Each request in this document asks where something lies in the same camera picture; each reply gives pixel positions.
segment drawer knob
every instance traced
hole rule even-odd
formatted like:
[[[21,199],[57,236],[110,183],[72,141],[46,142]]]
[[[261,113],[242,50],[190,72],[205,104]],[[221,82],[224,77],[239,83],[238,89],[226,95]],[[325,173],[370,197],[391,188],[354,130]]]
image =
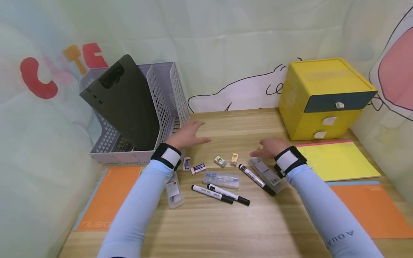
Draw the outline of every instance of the drawer knob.
[[[321,131],[321,132],[316,132],[315,134],[314,134],[314,138],[316,138],[316,139],[323,139],[324,138],[324,136],[326,135],[326,131]]]
[[[344,108],[344,103],[336,102],[336,107],[337,107],[338,109],[343,109],[343,108]]]
[[[337,117],[332,116],[332,117],[327,117],[326,119],[323,120],[323,125],[332,125],[336,121]]]

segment yellow drawer box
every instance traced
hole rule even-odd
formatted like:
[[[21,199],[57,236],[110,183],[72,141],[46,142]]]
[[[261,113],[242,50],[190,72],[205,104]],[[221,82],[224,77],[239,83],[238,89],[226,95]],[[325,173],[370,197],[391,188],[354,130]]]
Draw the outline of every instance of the yellow drawer box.
[[[291,140],[339,138],[376,92],[342,59],[294,62],[278,106]]]
[[[292,62],[286,81],[305,113],[363,109],[377,93],[341,58]]]

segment yellow notebook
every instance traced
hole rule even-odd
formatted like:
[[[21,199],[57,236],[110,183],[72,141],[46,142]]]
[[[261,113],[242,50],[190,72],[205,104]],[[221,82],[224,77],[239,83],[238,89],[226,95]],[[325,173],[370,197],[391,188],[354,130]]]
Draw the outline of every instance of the yellow notebook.
[[[324,181],[380,176],[351,140],[301,144],[297,149]]]

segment black wrist strap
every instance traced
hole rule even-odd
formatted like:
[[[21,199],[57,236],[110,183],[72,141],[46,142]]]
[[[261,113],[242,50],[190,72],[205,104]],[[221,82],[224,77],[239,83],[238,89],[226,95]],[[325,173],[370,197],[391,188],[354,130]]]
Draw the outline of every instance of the black wrist strap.
[[[166,166],[168,166],[169,168],[172,168],[174,171],[176,171],[179,165],[181,164],[181,160],[179,158],[177,162],[176,155],[174,155],[174,153],[171,153],[171,151],[176,152],[176,155],[178,156],[182,155],[182,153],[177,148],[166,143],[161,143],[153,153],[151,159],[158,160]]]
[[[277,160],[288,151],[290,151],[298,160],[291,164],[285,171],[283,171],[278,164],[275,164],[274,170],[277,172],[280,178],[284,178],[292,169],[307,164],[307,159],[301,154],[301,152],[295,146],[291,146],[283,150],[281,153],[275,156],[275,161],[277,162]]]

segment plastic pencil case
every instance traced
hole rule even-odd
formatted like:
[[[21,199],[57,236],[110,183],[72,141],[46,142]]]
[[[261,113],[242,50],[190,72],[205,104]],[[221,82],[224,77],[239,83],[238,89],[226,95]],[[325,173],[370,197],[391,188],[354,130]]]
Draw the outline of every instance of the plastic pencil case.
[[[240,177],[231,174],[206,172],[202,182],[204,184],[213,184],[234,189],[238,189],[240,187]]]
[[[260,158],[252,158],[248,162],[257,172],[258,176],[269,186],[276,194],[283,190],[287,184],[284,180],[269,168]]]
[[[165,192],[168,198],[169,208],[175,209],[183,204],[183,196],[180,191],[176,171],[172,173],[172,177],[166,183]]]

